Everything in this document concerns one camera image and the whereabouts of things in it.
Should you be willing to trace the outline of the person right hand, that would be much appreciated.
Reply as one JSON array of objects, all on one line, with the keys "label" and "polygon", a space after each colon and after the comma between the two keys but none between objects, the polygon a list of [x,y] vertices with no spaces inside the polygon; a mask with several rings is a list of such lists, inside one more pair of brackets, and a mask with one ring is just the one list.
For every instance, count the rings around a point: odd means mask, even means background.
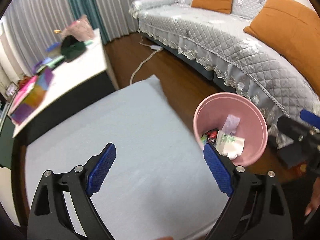
[{"label": "person right hand", "polygon": [[313,184],[310,203],[307,205],[305,210],[306,216],[310,215],[310,213],[318,209],[319,202],[320,202],[319,199],[320,199],[320,178],[318,177]]}]

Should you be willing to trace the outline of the person left hand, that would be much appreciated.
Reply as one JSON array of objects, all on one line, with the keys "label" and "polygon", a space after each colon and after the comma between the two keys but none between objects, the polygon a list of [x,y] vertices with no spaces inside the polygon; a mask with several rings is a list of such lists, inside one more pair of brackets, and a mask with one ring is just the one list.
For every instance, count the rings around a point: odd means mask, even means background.
[{"label": "person left hand", "polygon": [[171,236],[165,236],[165,237],[157,238],[155,240],[174,240],[174,238]]}]

